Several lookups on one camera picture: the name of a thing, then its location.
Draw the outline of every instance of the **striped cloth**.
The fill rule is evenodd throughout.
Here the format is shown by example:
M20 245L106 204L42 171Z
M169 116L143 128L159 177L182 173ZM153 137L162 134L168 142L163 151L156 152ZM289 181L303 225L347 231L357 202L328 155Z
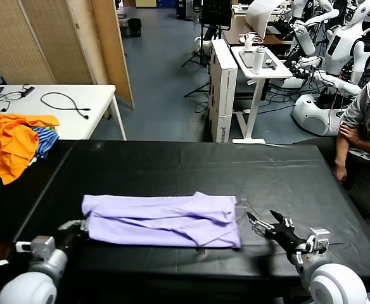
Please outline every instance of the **striped cloth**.
M39 135L39 147L35 152L36 157L46 158L48 151L59 138L58 134L43 127L32 127L32 130Z

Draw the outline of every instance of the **white cardboard box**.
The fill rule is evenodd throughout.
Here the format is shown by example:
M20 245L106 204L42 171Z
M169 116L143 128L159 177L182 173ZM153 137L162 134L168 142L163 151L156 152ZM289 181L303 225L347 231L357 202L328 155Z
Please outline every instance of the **white cardboard box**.
M212 41L209 124L216 143L229 140L238 66L224 40Z

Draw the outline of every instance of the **black tablecloth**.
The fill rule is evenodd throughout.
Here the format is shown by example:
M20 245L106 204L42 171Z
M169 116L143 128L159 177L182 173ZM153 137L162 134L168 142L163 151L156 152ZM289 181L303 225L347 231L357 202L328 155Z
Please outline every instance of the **black tablecloth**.
M46 161L35 162L11 184L4 186L0 179L0 241L18 238L74 144L75 141L59 141Z
M66 153L60 148L64 145L68 142L60 141L50 153L60 153L65 160L47 183L19 240L51 235L67 220L81 218L84 194L184 196L201 191L235 195L239 200L241 250L117 246L91 241L69 267L89 285L116 287L116 279L124 277L126 284L147 282L164 290L187 286L195 291L203 281L215 283L212 289L223 292L270 288L274 296L285 294L288 288L300 286L294 267L276 246L271 273L263 273L262 256L268 253L269 245L251 231L245 215L253 210L274 222L269 213L273 209L293 218L296 234L303 238L310 227L331 231L329 256L356 271L370 290L370 232L316 147L80 141ZM25 191L37 190L37 176L33 168L31 171L18 181ZM2 208L9 204L5 200ZM13 204L23 202L15 200Z

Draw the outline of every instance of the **black table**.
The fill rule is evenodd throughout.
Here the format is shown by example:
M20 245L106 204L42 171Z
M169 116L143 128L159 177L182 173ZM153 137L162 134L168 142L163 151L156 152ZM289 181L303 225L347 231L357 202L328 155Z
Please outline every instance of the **black table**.
M209 293L231 298L268 295L268 291L271 296L282 296L291 288L299 291L298 275L278 246L271 273L263 273L262 256L269 245L251 231L245 215L254 210L273 222L269 210L274 209L293 218L296 233L303 238L309 227L330 230L330 257L356 271L370 291L370 232L316 147L60 141L50 155L60 164L50 166L54 172L47 174L49 180L38 198L21 194L23 189L35 191L38 175L33 167L18 181L23 189L5 188L8 194L20 194L14 204L36 206L25 214L27 220L16 235L19 240L53 234L67 220L81 218L84 194L183 196L201 191L243 198L237 208L242 250L90 241L69 265L67 278L73 282L69 286L81 291L94 290L94 286L134 288L137 296L145 297L150 293L183 297ZM3 208L9 206L9 201L4 202Z

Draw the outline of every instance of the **desk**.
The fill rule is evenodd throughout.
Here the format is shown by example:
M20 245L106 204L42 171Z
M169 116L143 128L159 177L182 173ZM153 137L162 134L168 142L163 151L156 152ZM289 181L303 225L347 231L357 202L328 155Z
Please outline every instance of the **desk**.
M243 46L235 46L231 48L231 52L233 53L234 58L237 61L238 66L240 67L241 71L243 72L244 76L248 79L256 80L255 90L254 90L254 96L251 103L250 113L248 115L248 121L245 122L245 119L243 117L243 112L236 112L236 117L241 129L241 132L243 133L243 140L237 140L237 143L245 142L250 143L251 142L251 134L253 132L253 127L255 123L255 119L257 117L258 113L258 104L261 100L261 96L263 93L263 88L265 84L266 79L284 79L284 78L290 78L292 77L292 73L288 70L286 66L269 50L267 49L267 54L271 57L273 62L276 63L277 67L275 70L272 70L270 68L263 68L261 69L261 72L259 74L254 74L252 72L251 68L247 68L241 59L239 52L243 51Z
M233 18L231 20L230 30L224 30L222 32L224 39L226 40L229 47L233 46L244 46L244 43L240 42L240 34L246 34L249 32L254 32L254 30L246 23L244 17ZM279 47L283 45L283 42L279 40L273 34L265 35L264 43L262 44L268 48Z
M90 241L68 264L64 282L70 282L71 293L110 288L122 298L134 291L132 296L149 299L158 294L251 300L301 291L298 274L278 245L272 276L260 272L256 261L269 247L251 230L245 212L252 209L269 222L274 221L270 209L292 217L301 237L309 227L331 231L329 257L356 271L370 292L370 231L315 146L58 141L50 156L60 164L43 172L45 186L37 184L37 166L16 181L19 187L0 185L3 196L18 198L12 210L0 199L0 226L25 213L18 206L35 207L19 240L52 235L60 224L80 218L84 194L184 196L201 191L245 197L237 213L242 250ZM29 192L36 190L41 193L37 199Z
M0 85L4 87L2 94L21 91L21 85ZM114 85L32 85L35 89L25 98L11 101L7 113L24 115L54 115L60 125L56 127L60 139L89 139L104 112L110 106L111 114L120 127L122 137L126 140L122 117L115 97ZM56 110L46 106L40 97L47 92L61 92L70 96L77 103L78 108L90 108L83 111L88 119L82 118L75 110ZM60 95L46 96L47 103L59 108L73 108L72 102ZM0 103L0 110L6 103Z

